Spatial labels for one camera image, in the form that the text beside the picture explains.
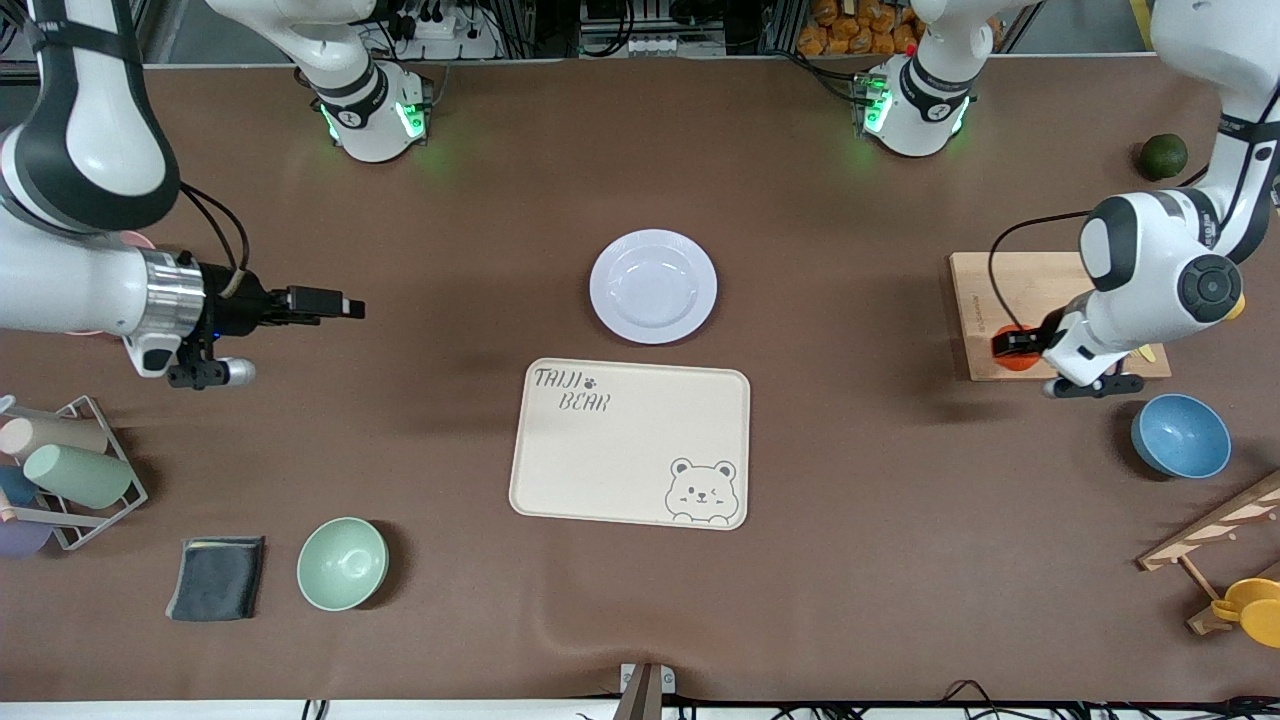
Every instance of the green bowl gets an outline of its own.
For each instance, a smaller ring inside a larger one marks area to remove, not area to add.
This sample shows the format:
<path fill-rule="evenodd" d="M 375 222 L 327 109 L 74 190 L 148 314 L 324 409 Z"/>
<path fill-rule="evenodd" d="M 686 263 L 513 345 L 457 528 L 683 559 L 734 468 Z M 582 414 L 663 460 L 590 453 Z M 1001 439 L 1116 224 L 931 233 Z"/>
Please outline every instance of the green bowl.
<path fill-rule="evenodd" d="M 298 589 L 320 610 L 351 610 L 387 577 L 387 541 L 360 518 L 329 520 L 298 555 Z"/>

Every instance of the blue bowl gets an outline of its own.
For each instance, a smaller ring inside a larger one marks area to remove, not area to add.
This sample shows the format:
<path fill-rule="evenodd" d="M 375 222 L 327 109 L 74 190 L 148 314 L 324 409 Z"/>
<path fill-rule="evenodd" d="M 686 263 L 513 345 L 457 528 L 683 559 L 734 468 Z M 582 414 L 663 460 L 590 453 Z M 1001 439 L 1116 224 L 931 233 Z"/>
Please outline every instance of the blue bowl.
<path fill-rule="evenodd" d="M 1212 407 L 1185 395 L 1161 395 L 1133 419 L 1133 446 L 1166 475 L 1211 478 L 1231 457 L 1231 436 Z"/>

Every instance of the lime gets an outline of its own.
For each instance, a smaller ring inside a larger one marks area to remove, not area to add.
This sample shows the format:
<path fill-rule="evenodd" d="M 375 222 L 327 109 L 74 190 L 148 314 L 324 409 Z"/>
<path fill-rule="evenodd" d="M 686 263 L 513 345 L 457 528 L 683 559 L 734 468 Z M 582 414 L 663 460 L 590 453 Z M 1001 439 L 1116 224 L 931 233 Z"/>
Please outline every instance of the lime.
<path fill-rule="evenodd" d="M 1185 168 L 1187 143 L 1172 133 L 1152 137 L 1138 154 L 1138 172 L 1149 181 L 1176 177 Z"/>

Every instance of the white plate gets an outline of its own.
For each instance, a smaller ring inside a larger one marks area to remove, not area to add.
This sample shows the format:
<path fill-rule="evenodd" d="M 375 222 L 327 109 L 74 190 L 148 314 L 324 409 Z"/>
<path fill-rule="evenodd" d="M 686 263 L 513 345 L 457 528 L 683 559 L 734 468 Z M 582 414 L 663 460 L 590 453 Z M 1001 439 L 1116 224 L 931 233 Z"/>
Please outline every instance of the white plate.
<path fill-rule="evenodd" d="M 591 268 L 591 306 L 614 333 L 643 345 L 687 337 L 716 306 L 716 266 L 696 242 L 645 229 L 614 240 Z"/>

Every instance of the yellow object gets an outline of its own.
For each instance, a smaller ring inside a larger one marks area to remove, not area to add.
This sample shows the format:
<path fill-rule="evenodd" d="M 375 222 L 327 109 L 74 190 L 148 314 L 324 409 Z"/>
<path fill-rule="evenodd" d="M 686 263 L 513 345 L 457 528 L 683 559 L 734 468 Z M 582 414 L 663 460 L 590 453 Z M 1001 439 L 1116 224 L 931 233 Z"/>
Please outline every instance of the yellow object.
<path fill-rule="evenodd" d="M 1240 300 L 1235 304 L 1235 307 L 1231 307 L 1231 311 L 1226 314 L 1226 319 L 1234 320 L 1240 316 L 1240 313 L 1244 313 L 1244 293 L 1240 293 Z"/>
<path fill-rule="evenodd" d="M 1240 580 L 1212 607 L 1213 615 L 1239 623 L 1253 641 L 1280 650 L 1280 583 L 1266 578 Z"/>
<path fill-rule="evenodd" d="M 1134 350 L 1133 352 L 1130 352 L 1129 356 L 1130 357 L 1142 357 L 1147 363 L 1155 363 L 1156 361 L 1156 351 L 1152 350 L 1149 345 L 1143 345 L 1138 350 Z"/>
<path fill-rule="evenodd" d="M 1151 8 L 1147 6 L 1147 0 L 1129 0 L 1129 6 L 1133 8 L 1133 19 L 1138 23 L 1138 32 L 1142 33 L 1142 44 L 1147 50 L 1153 50 L 1155 46 L 1151 44 Z"/>

